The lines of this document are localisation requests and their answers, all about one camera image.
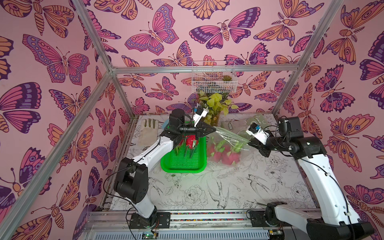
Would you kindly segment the red dragon fruit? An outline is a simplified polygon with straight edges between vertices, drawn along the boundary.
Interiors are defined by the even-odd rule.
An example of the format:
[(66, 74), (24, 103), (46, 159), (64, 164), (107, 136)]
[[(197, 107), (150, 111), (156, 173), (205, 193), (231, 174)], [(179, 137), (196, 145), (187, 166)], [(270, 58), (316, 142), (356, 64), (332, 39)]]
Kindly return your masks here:
[(178, 156), (181, 151), (181, 148), (184, 148), (184, 157), (189, 154), (189, 157), (191, 159), (193, 154), (195, 153), (198, 144), (199, 140), (194, 135), (183, 137), (181, 142), (175, 148), (175, 154), (176, 156)]

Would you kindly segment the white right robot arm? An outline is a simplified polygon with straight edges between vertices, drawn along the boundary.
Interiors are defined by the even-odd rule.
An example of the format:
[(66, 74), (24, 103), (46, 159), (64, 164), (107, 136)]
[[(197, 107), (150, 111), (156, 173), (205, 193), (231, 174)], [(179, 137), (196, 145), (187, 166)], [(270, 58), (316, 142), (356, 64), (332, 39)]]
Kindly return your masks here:
[(317, 137), (304, 137), (297, 117), (278, 122), (280, 135), (275, 137), (267, 128), (252, 123), (246, 131), (252, 136), (248, 145), (268, 158), (272, 151), (290, 153), (306, 173), (320, 206), (315, 213), (289, 207), (283, 202), (266, 205), (268, 225), (287, 223), (311, 240), (362, 240), (375, 230), (358, 215), (348, 202), (331, 168), (327, 151)]

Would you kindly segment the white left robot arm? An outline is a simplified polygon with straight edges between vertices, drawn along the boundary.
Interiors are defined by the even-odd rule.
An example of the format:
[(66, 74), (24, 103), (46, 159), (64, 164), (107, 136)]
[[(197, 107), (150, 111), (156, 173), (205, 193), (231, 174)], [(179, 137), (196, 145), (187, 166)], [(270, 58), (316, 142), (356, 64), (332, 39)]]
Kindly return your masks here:
[(123, 158), (120, 161), (113, 189), (120, 198), (132, 204), (142, 226), (152, 227), (157, 224), (157, 208), (148, 196), (149, 171), (162, 157), (174, 150), (184, 137), (194, 136), (199, 140), (214, 133), (216, 128), (202, 120), (208, 112), (207, 109), (197, 107), (192, 120), (186, 123), (184, 110), (172, 110), (168, 124), (153, 145), (133, 159)]

